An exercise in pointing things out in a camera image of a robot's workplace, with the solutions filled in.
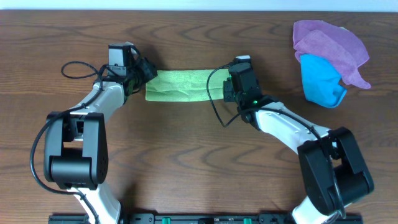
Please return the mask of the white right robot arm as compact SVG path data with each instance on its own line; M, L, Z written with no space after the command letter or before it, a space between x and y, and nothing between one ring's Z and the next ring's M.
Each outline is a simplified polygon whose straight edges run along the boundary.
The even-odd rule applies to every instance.
M293 150L300 163L307 196L291 213L294 223L347 220L346 207L371 194L374 181L353 133L329 129L291 112L263 95L256 80L244 89L231 77L223 82L225 102L235 102L242 119Z

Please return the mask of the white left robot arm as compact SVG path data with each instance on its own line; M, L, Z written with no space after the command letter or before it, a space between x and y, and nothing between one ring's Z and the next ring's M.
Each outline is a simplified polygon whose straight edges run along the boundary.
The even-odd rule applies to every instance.
M157 76L146 58L127 65L103 65L94 71L93 89L76 106L51 112L45 135L44 175L57 194L74 195L88 223L126 223L121 202L106 183L109 166L106 122L129 96Z

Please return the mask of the green cloth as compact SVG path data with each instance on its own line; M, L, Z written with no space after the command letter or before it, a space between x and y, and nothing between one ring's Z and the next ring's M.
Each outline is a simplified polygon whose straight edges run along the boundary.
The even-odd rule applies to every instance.
M158 76L146 83L146 100L159 102L197 102L223 97L227 69L159 70Z

